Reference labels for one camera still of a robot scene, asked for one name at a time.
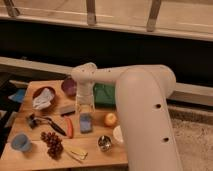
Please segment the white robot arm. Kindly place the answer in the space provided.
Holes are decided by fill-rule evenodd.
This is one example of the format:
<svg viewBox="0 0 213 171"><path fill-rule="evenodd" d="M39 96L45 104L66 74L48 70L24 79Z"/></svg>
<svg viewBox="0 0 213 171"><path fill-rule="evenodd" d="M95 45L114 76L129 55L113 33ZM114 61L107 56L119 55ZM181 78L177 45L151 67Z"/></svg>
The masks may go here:
<svg viewBox="0 0 213 171"><path fill-rule="evenodd" d="M166 99L176 78L165 65L99 69L86 63L71 70L77 98L92 94L94 83L113 84L129 171L183 171Z"/></svg>

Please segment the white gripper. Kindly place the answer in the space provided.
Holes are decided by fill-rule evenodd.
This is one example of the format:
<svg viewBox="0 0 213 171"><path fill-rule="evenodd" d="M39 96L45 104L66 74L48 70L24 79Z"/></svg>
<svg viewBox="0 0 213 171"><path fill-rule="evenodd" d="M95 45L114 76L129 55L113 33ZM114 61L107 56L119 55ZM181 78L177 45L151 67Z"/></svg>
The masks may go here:
<svg viewBox="0 0 213 171"><path fill-rule="evenodd" d="M81 112L90 112L91 119L95 119L93 87L91 82L77 84L76 108L79 120Z"/></svg>

